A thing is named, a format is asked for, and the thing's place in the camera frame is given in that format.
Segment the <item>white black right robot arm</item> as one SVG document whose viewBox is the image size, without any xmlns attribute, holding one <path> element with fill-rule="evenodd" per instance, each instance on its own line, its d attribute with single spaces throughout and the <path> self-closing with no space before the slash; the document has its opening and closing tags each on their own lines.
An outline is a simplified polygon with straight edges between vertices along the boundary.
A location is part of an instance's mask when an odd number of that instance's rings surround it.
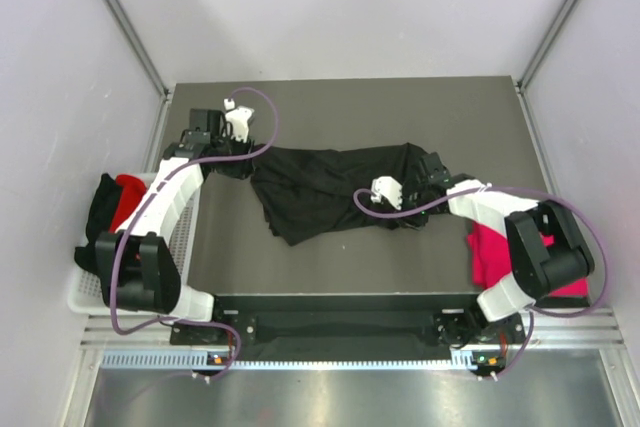
<svg viewBox="0 0 640 427">
<path fill-rule="evenodd" d="M 434 214 L 451 214 L 488 228 L 506 240 L 511 271 L 476 299 L 467 317 L 469 335 L 487 343 L 503 319 L 552 292 L 587 278 L 594 257 L 573 213 L 560 201 L 520 197 L 511 188 L 492 187 L 467 174 L 452 175 L 437 153 L 410 164 L 402 181 L 402 209 L 418 226 Z"/>
</svg>

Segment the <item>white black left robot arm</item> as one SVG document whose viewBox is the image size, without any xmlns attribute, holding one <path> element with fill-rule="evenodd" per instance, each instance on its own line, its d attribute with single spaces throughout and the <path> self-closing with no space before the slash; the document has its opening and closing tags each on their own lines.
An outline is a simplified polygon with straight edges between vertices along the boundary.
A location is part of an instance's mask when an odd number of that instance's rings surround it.
<svg viewBox="0 0 640 427">
<path fill-rule="evenodd" d="M 209 163 L 189 163 L 243 155 L 253 147 L 249 127 L 254 110 L 230 99 L 226 103 L 221 111 L 190 111 L 188 128 L 165 149 L 158 172 L 134 212 L 113 232 L 101 233 L 95 243 L 107 307 L 192 321 L 194 334 L 209 344 L 224 337 L 227 321 L 214 311 L 213 295 L 183 283 L 169 243 L 183 210 L 214 170 Z"/>
</svg>

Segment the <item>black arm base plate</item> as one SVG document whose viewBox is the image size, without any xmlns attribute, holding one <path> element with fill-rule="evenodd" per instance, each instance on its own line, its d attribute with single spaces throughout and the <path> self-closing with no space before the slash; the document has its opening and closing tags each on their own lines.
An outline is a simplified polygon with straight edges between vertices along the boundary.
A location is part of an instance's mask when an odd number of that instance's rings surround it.
<svg viewBox="0 0 640 427">
<path fill-rule="evenodd" d="M 218 320 L 240 334 L 240 360 L 426 360 L 524 339 L 519 314 L 487 324 L 466 294 L 221 295 Z"/>
</svg>

